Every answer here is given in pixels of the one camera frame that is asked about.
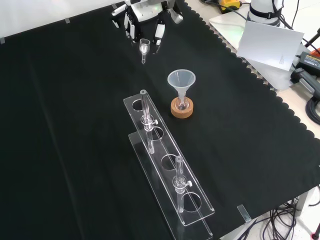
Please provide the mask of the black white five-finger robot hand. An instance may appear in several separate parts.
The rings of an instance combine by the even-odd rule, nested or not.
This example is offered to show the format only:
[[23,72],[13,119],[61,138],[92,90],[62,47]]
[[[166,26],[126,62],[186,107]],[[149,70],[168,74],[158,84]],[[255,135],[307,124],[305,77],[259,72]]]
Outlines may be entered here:
[[175,24],[180,24],[184,19],[174,0],[126,0],[111,12],[111,21],[116,28],[123,26],[126,37],[136,43],[143,38],[142,25],[155,20],[152,43],[160,46],[166,28],[163,19],[166,13]]

